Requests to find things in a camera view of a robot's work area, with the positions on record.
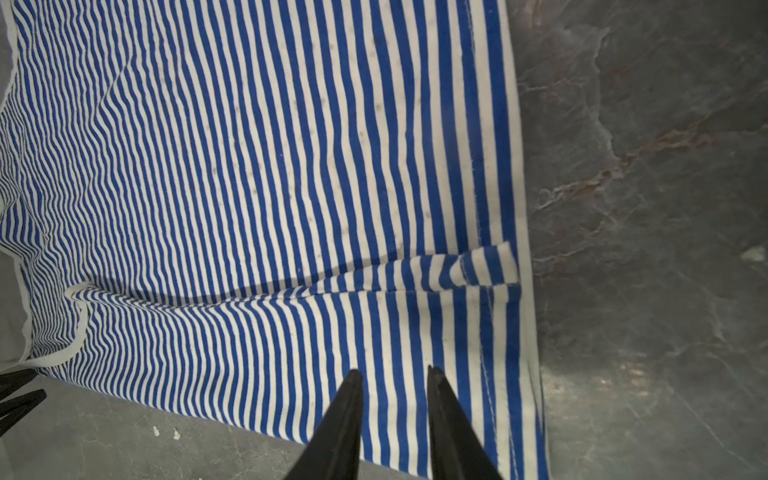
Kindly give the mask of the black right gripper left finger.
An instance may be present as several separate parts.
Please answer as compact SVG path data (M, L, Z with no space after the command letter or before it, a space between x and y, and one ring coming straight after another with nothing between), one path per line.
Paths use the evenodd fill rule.
M353 369L284 479L357 479L363 409L363 375Z

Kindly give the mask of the blue white striped tank top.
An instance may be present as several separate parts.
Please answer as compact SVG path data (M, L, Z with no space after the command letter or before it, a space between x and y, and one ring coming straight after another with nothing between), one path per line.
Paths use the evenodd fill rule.
M427 378L501 476L548 452L503 1L5 1L20 362L430 472Z

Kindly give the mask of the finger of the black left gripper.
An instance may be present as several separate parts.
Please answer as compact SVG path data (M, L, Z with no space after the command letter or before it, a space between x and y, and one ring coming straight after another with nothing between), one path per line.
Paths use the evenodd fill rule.
M39 389L2 402L0 436L4 436L46 398L47 393L43 389Z
M24 369L0 375L0 399L6 399L12 393L27 385L37 376L35 369Z

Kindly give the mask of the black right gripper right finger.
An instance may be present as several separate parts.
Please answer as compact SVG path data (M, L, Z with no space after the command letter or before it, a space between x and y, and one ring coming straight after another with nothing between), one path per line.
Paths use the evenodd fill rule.
M434 366L428 368L427 399L432 478L501 480L445 373Z

